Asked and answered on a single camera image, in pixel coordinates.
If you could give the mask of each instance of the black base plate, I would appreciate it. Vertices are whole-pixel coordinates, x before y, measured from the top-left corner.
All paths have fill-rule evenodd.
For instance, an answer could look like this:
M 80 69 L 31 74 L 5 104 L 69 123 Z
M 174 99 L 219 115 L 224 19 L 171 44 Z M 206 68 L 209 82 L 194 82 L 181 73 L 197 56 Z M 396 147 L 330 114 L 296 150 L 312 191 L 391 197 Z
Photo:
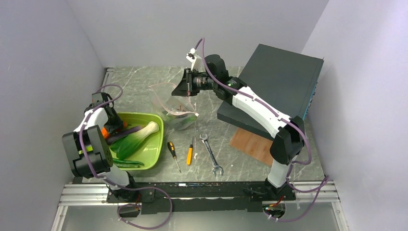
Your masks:
M 174 212 L 247 210 L 262 212 L 262 201 L 295 200 L 292 190 L 287 186 L 278 195 L 266 193 L 265 181 L 235 182 L 139 182 L 138 188 L 156 187 L 170 195 Z M 167 212 L 170 204 L 165 196 L 156 190 L 140 192 L 142 214 Z M 125 203 L 109 195 L 108 203 Z

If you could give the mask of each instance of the red wire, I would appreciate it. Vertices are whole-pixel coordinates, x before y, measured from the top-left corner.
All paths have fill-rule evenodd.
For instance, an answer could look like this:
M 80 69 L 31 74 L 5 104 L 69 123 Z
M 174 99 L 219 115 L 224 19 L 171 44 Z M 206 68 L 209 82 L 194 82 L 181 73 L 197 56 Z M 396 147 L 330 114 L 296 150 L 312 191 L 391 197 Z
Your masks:
M 141 194 L 139 193 L 139 196 L 138 196 L 138 199 L 136 200 L 136 203 L 139 203 L 140 196 L 141 196 Z
M 279 198 L 279 200 L 278 200 L 277 203 L 271 204 L 270 207 L 275 207 L 275 206 L 279 205 L 279 203 L 282 201 L 282 199 L 283 199 L 283 196 L 281 196 L 281 197 Z

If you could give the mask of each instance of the wooden board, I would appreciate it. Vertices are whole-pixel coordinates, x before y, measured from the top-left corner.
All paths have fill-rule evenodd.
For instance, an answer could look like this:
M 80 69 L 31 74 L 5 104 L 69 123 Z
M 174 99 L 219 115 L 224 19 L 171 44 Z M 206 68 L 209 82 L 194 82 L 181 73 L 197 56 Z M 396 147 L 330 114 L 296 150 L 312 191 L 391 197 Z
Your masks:
M 271 140 L 238 128 L 229 143 L 230 146 L 264 162 L 268 166 L 272 166 L 273 158 L 269 152 L 272 145 Z

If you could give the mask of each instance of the green vegetable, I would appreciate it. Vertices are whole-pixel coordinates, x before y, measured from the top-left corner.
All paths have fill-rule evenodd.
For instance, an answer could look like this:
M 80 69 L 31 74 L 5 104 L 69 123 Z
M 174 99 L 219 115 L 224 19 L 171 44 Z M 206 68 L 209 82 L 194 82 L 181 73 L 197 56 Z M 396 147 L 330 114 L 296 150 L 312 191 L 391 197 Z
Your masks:
M 119 160 L 125 160 L 134 154 L 143 144 L 143 141 L 151 134 L 159 131 L 159 125 L 156 122 L 149 122 L 144 128 L 137 132 L 114 142 L 110 148 L 116 152 Z
M 114 160 L 114 164 L 118 167 L 133 168 L 133 167 L 144 166 L 144 163 L 140 161 L 119 160 L 115 158 L 113 158 L 113 160 Z

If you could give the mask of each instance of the purple eggplant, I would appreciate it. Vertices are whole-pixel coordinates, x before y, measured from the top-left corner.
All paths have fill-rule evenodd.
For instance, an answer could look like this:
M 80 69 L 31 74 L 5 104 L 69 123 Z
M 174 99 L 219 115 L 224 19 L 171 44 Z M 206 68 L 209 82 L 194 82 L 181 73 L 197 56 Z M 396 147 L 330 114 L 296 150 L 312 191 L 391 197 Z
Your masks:
M 127 130 L 123 130 L 123 131 L 120 131 L 118 133 L 115 133 L 115 134 L 109 136 L 108 138 L 106 138 L 106 143 L 108 145 L 111 145 L 116 140 L 118 140 L 120 138 L 123 138 L 123 137 L 125 137 L 125 136 L 127 136 L 129 134 L 134 133 L 134 132 L 137 132 L 142 128 L 143 128 L 142 126 L 136 126 L 136 127 L 132 127 L 132 128 L 127 129 Z

